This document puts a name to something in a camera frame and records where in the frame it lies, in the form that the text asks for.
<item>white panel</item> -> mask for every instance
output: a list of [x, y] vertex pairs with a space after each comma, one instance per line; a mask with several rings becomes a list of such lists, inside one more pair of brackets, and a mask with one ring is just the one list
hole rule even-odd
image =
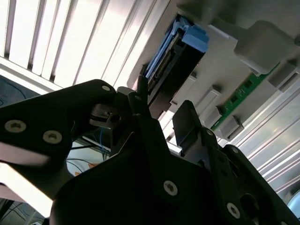
[[47, 0], [45, 3], [37, 45], [33, 56], [32, 72], [38, 75], [42, 74], [58, 4], [59, 0]]
[[56, 54], [60, 46], [61, 35], [64, 30], [71, 0], [61, 0], [52, 30], [46, 59], [42, 71], [42, 77], [49, 80], [54, 66]]
[[162, 130], [164, 130], [164, 128], [167, 126], [167, 124], [171, 121], [173, 115], [174, 115], [174, 113], [168, 110], [167, 112], [163, 113], [159, 117], [158, 121], [160, 123]]
[[27, 68], [40, 0], [17, 0], [9, 60]]
[[113, 85], [130, 53], [134, 41], [136, 40], [136, 35], [138, 34], [149, 10], [152, 7], [152, 0], [147, 1], [136, 1], [136, 7], [133, 8], [131, 15], [133, 18], [128, 19], [129, 25], [123, 30], [123, 35], [121, 35], [115, 50], [113, 51], [112, 57], [107, 65], [107, 68], [103, 74], [102, 80]]
[[100, 0], [79, 0], [67, 29], [54, 71], [54, 83], [61, 87], [72, 86], [89, 41], [101, 5]]
[[173, 130], [173, 121], [171, 120], [166, 127], [163, 129], [163, 133], [165, 138], [167, 138], [168, 136], [170, 136], [172, 133], [174, 132]]
[[177, 143], [176, 143], [176, 136], [175, 135], [171, 138], [170, 143], [172, 143], [174, 145], [177, 145]]
[[111, 0], [93, 37], [78, 73], [76, 83], [101, 79], [122, 33], [134, 0]]
[[130, 76], [131, 71], [135, 67], [141, 53], [143, 52], [150, 35], [152, 34], [156, 24], [158, 23], [161, 15], [163, 14], [165, 8], [169, 4], [169, 0], [157, 0], [144, 27], [140, 33], [135, 46], [133, 47], [129, 57], [127, 58], [119, 76], [114, 84], [114, 88], [117, 89], [120, 86], [127, 86], [127, 80]]
[[4, 56], [9, 0], [0, 1], [0, 56]]

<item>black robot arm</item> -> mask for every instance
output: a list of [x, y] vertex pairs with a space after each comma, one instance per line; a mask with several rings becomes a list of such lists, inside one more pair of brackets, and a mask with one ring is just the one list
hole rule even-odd
[[[238, 148], [218, 145], [190, 101], [173, 117], [182, 152], [171, 154], [139, 79], [138, 92], [94, 80], [0, 109], [0, 159], [53, 200], [51, 225], [298, 224]], [[72, 142], [98, 127], [112, 130], [113, 157], [62, 179]]]

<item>green circuit board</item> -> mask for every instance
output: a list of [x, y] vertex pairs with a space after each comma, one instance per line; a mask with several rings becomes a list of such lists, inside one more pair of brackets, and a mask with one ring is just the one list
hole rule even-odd
[[279, 63], [268, 73], [256, 76], [251, 73], [249, 77], [235, 90], [235, 92], [219, 107], [222, 117], [211, 127], [216, 130], [218, 126], [270, 75]]

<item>blue cable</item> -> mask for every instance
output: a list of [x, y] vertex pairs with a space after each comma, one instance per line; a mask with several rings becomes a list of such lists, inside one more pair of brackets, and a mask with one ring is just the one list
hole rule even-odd
[[101, 146], [102, 150], [104, 150], [103, 145], [102, 145], [102, 133], [103, 133], [103, 128], [101, 128], [101, 132], [100, 132], [100, 146]]
[[101, 146], [101, 148], [102, 148], [102, 151], [104, 151], [104, 153], [105, 153], [105, 159], [107, 158], [107, 150], [106, 149], [104, 149], [103, 148], [103, 145], [102, 145], [102, 133], [103, 133], [103, 128], [101, 128], [101, 132], [100, 132], [100, 146]]
[[8, 84], [9, 86], [13, 87], [14, 89], [18, 90], [18, 91], [23, 95], [24, 99], [26, 99], [26, 96], [24, 95], [24, 93], [23, 93], [20, 89], [18, 89], [16, 86], [14, 86], [14, 85], [12, 85], [11, 83], [8, 83], [7, 81], [2, 80], [2, 79], [0, 79], [0, 81], [1, 81], [2, 83], [6, 83], [6, 84]]

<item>screw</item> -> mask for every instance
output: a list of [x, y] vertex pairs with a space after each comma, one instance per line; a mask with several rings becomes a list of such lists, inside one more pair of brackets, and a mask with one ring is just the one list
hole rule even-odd
[[43, 140], [49, 144], [58, 144], [62, 140], [62, 135], [56, 130], [48, 130], [44, 133]]
[[171, 196], [175, 196], [178, 193], [178, 189], [177, 189], [176, 185], [170, 180], [166, 180], [164, 182], [164, 189], [165, 189], [166, 193], [168, 193]]
[[105, 86], [105, 85], [102, 86], [102, 89], [103, 89], [103, 90], [106, 90], [106, 91], [110, 91], [110, 90], [111, 90], [110, 87]]
[[238, 153], [239, 153], [239, 150], [237, 150], [237, 148], [236, 148], [236, 147], [234, 147], [234, 146], [232, 146], [232, 150], [233, 150], [233, 152], [234, 152], [234, 153], [236, 153], [236, 154], [238, 154]]
[[209, 134], [209, 135], [211, 135], [211, 136], [213, 136], [214, 135], [214, 133], [211, 131], [211, 130], [206, 130], [206, 132]]
[[240, 211], [234, 204], [232, 204], [231, 202], [228, 203], [227, 209], [234, 218], [236, 218], [236, 219], [240, 218]]
[[135, 98], [137, 99], [137, 100], [140, 100], [141, 101], [141, 97], [139, 97], [139, 96], [135, 96]]
[[5, 123], [4, 128], [11, 133], [20, 133], [26, 129], [26, 124], [20, 120], [9, 120]]

